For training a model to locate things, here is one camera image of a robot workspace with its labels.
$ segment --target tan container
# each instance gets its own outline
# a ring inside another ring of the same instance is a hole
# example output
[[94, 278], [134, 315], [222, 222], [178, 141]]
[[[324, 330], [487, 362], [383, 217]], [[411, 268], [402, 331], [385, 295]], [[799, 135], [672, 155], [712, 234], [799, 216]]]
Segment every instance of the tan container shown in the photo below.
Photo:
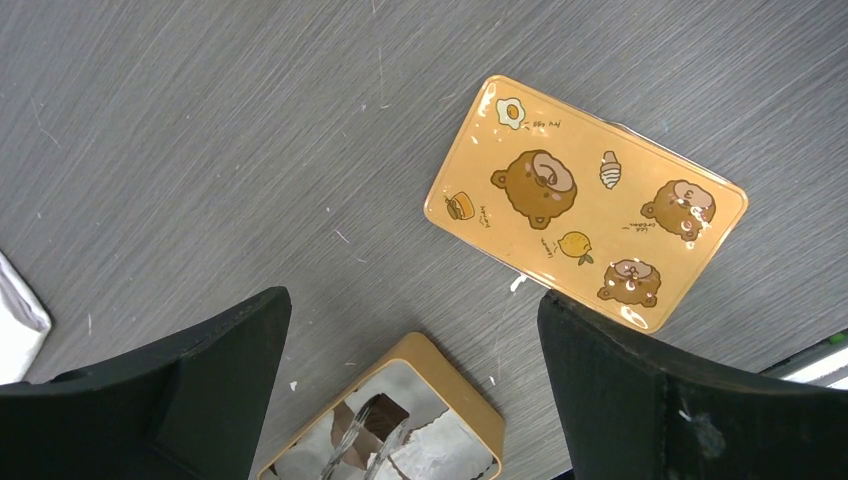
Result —
[[542, 285], [650, 333], [747, 206], [739, 187], [626, 127], [495, 76], [424, 213]]
[[427, 337], [420, 333], [410, 333], [339, 394], [326, 409], [301, 428], [279, 455], [260, 471], [259, 477], [297, 444], [325, 415], [333, 412], [339, 404], [353, 392], [358, 391], [377, 373], [397, 362], [408, 365], [442, 402], [465, 422], [480, 443], [492, 454], [496, 463], [496, 473], [490, 478], [499, 476], [503, 468], [505, 428], [503, 418], [451, 366]]

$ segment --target cartoon bear face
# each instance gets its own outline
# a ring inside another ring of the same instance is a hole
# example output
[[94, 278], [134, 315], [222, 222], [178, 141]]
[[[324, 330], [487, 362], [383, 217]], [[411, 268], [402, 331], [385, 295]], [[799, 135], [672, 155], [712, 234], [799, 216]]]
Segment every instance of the cartoon bear face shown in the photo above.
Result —
[[691, 242], [715, 216], [715, 200], [706, 190], [685, 180], [672, 180], [654, 201], [642, 206], [642, 216], [654, 218], [666, 231]]
[[652, 265], [638, 259], [621, 260], [607, 268], [598, 297], [650, 308], [657, 304], [657, 291], [661, 284], [660, 272]]
[[492, 184], [506, 191], [512, 208], [543, 230], [574, 205], [577, 185], [565, 166], [544, 150], [524, 152], [506, 170], [492, 174]]

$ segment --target gray wood grain surface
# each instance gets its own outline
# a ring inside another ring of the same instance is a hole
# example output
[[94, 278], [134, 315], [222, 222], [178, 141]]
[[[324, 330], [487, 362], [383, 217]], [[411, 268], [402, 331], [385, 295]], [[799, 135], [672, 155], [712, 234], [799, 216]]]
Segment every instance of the gray wood grain surface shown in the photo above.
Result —
[[30, 379], [280, 284], [294, 317], [255, 465], [420, 330], [506, 418], [503, 478], [549, 478], [569, 460], [543, 290], [510, 295], [514, 272], [421, 212], [480, 83], [514, 77], [747, 190], [658, 337], [755, 371], [846, 326], [844, 7], [2, 1], [0, 248], [55, 319]]

